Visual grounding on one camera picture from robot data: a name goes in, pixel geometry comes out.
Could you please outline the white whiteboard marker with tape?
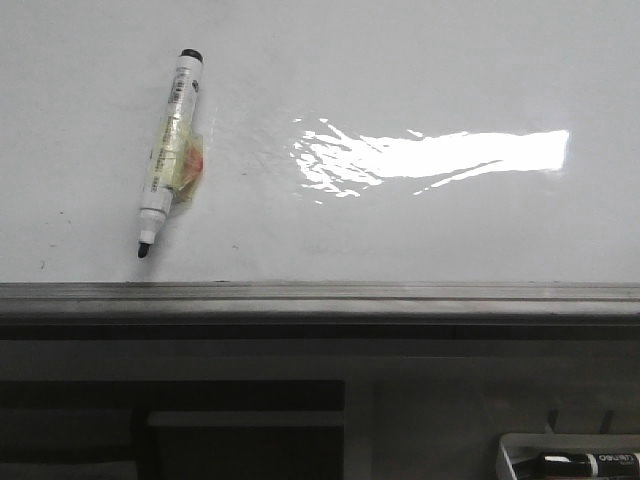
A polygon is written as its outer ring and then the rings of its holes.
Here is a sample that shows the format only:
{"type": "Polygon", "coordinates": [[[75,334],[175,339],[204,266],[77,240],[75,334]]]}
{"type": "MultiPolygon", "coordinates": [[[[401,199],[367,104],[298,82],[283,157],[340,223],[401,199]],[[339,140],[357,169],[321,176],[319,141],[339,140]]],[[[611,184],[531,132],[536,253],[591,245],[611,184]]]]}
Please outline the white whiteboard marker with tape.
{"type": "Polygon", "coordinates": [[[142,188],[140,259],[148,255],[172,207],[192,199],[204,170],[203,139],[192,127],[202,71],[202,54],[194,49],[182,50],[142,188]]]}

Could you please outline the white plastic marker tray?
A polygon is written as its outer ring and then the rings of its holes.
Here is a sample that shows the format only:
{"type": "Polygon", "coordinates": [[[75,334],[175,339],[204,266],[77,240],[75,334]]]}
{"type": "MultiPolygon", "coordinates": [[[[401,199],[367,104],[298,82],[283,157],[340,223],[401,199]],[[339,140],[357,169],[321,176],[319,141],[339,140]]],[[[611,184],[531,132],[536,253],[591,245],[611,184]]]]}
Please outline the white plastic marker tray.
{"type": "Polygon", "coordinates": [[[500,437],[496,457],[496,477],[515,479],[512,465],[534,458],[540,452],[638,453],[638,434],[525,434],[500,437]]]}

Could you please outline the black marker in tray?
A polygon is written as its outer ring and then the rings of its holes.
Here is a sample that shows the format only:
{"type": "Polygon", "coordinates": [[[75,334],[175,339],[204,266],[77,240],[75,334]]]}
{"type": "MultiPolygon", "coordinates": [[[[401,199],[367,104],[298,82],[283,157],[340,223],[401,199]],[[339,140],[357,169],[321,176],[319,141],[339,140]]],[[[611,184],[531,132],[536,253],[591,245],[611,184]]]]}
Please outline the black marker in tray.
{"type": "Polygon", "coordinates": [[[543,452],[512,470],[516,479],[638,479],[639,454],[543,452]]]}

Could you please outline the white whiteboard with metal frame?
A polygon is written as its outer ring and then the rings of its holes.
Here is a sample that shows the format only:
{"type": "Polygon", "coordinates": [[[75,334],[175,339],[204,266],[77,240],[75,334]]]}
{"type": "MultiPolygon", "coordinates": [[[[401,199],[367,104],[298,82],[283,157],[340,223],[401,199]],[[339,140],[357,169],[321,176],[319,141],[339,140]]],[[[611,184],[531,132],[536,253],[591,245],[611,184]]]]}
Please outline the white whiteboard with metal frame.
{"type": "Polygon", "coordinates": [[[638,3],[3,2],[1,333],[637,338],[638,3]]]}

